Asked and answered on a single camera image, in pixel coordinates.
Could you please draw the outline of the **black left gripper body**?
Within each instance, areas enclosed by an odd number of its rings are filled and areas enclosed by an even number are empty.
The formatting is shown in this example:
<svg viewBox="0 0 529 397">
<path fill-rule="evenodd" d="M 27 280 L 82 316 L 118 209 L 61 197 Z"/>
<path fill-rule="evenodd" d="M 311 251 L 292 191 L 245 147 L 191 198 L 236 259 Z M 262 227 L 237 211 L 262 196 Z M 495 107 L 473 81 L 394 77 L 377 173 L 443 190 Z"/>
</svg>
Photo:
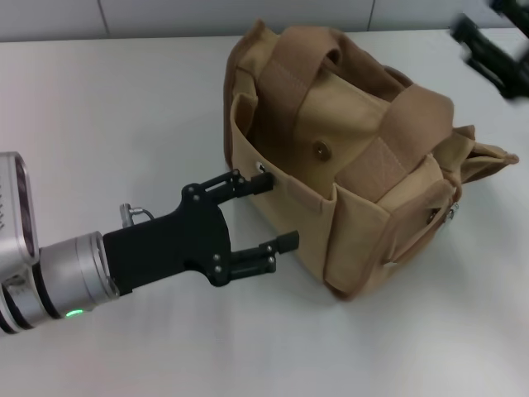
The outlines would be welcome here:
<svg viewBox="0 0 529 397">
<path fill-rule="evenodd" d="M 163 217 L 103 236 L 110 276 L 120 294 L 193 270 L 220 287 L 229 283 L 231 243 L 222 211 L 205 188 L 183 188 Z"/>
</svg>

